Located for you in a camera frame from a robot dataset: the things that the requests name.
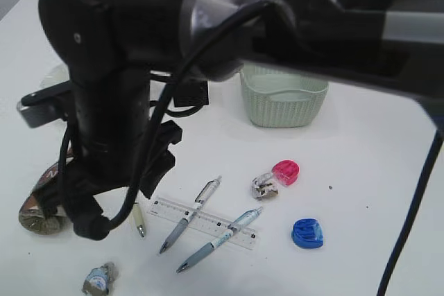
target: gray pen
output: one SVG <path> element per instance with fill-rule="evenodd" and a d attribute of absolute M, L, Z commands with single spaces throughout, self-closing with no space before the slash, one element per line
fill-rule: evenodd
<path fill-rule="evenodd" d="M 190 213 L 188 211 L 185 212 L 183 218 L 179 221 L 178 225 L 176 225 L 176 228 L 174 228 L 174 230 L 166 238 L 165 242 L 163 243 L 162 247 L 160 248 L 159 253 L 165 252 L 167 249 L 169 249 L 174 244 L 174 242 L 179 238 L 179 236 L 188 227 L 188 224 L 191 222 L 191 220 L 193 220 L 197 211 L 199 211 L 203 207 L 203 205 L 208 201 L 208 199 L 211 197 L 211 195 L 216 191 L 219 184 L 221 183 L 221 179 L 222 179 L 222 176 L 219 176 L 215 180 L 212 180 L 211 182 L 208 182 L 205 185 L 205 187 L 199 193 L 197 198 L 194 200 L 192 213 Z"/>
<path fill-rule="evenodd" d="M 249 225 L 252 221 L 256 220 L 256 218 L 261 214 L 263 209 L 264 209 L 263 207 L 259 207 L 258 209 L 252 209 L 251 211 L 246 211 L 245 213 L 243 213 L 240 217 L 238 217 L 233 223 L 231 223 L 228 226 L 228 228 L 222 233 L 222 235 L 202 246 L 199 251 L 195 252 L 187 260 L 185 260 L 183 264 L 179 266 L 176 272 L 180 273 L 196 265 L 199 261 L 204 259 L 206 256 L 215 251 L 215 249 L 217 249 L 219 246 L 228 241 L 230 237 L 234 236 L 244 227 Z"/>

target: pen tip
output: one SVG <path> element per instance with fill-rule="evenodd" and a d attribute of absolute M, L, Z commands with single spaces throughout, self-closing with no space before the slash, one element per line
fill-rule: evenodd
<path fill-rule="evenodd" d="M 162 247 L 160 248 L 159 254 L 164 253 L 167 250 L 167 248 L 168 248 L 168 243 L 167 242 L 163 243 Z"/>
<path fill-rule="evenodd" d="M 186 270 L 187 268 L 188 268 L 188 263 L 183 263 L 183 264 L 180 265 L 179 268 L 176 270 L 176 273 L 183 272 L 183 271 Z"/>
<path fill-rule="evenodd" d="M 140 225 L 137 227 L 137 230 L 139 231 L 139 235 L 144 238 L 146 236 L 146 230 L 144 226 Z"/>

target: pen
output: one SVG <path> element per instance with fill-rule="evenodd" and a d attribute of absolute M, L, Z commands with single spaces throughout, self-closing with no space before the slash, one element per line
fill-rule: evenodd
<path fill-rule="evenodd" d="M 204 259 L 210 253 L 215 251 L 219 246 L 224 244 L 230 237 L 237 234 L 241 229 L 249 225 L 252 221 L 254 221 L 262 212 L 264 208 L 259 207 L 258 209 L 253 209 L 251 211 L 246 211 L 240 217 L 238 217 L 233 223 L 231 223 L 227 229 L 220 235 L 218 238 L 215 238 L 213 241 L 205 244 L 202 248 L 191 255 L 187 260 L 183 262 L 182 265 L 176 270 L 177 273 L 180 273 L 188 268 L 196 265 L 199 261 Z"/>
<path fill-rule="evenodd" d="M 187 228 L 188 224 L 193 220 L 196 213 L 203 207 L 203 205 L 208 201 L 211 195 L 216 191 L 219 184 L 221 183 L 222 176 L 217 177 L 215 180 L 208 182 L 202 191 L 199 193 L 197 198 L 194 200 L 193 212 L 190 213 L 188 211 L 185 212 L 183 218 L 179 221 L 176 228 L 169 234 L 160 248 L 159 253 L 165 252 L 169 249 L 174 242 L 179 238 L 179 236 L 184 232 Z"/>
<path fill-rule="evenodd" d="M 144 222 L 144 217 L 142 215 L 142 211 L 140 210 L 140 206 L 137 202 L 133 205 L 133 218 L 134 223 L 136 224 L 137 231 L 140 236 L 143 238 L 146 236 L 146 227 Z"/>

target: woven plastic basket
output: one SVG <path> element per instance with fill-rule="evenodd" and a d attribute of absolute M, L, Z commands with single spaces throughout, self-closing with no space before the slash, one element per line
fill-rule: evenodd
<path fill-rule="evenodd" d="M 242 97 L 250 120 L 267 128 L 308 125 L 318 114 L 328 82 L 247 64 Z"/>

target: crumpled foil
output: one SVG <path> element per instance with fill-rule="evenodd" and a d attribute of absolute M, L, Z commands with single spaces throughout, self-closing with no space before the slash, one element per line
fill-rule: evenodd
<path fill-rule="evenodd" d="M 105 263 L 99 268 L 94 268 L 83 282 L 82 291 L 85 295 L 106 296 L 110 293 L 110 285 L 117 279 L 116 265 L 112 262 Z"/>
<path fill-rule="evenodd" d="M 265 173 L 251 182 L 251 193 L 254 199 L 274 198 L 279 194 L 278 187 L 272 180 L 273 173 Z"/>
<path fill-rule="evenodd" d="M 68 152 L 67 163 L 72 160 L 71 151 Z M 33 193 L 34 191 L 41 189 L 44 186 L 49 185 L 49 181 L 52 180 L 58 171 L 58 163 L 50 166 L 37 181 L 37 184 L 33 187 L 31 194 L 27 197 L 22 207 L 19 210 L 19 222 L 23 228 L 34 232 L 39 235 L 52 235 L 57 234 L 62 230 L 68 217 L 62 207 L 57 207 L 57 211 L 53 214 L 46 216 L 40 209 L 37 200 Z"/>

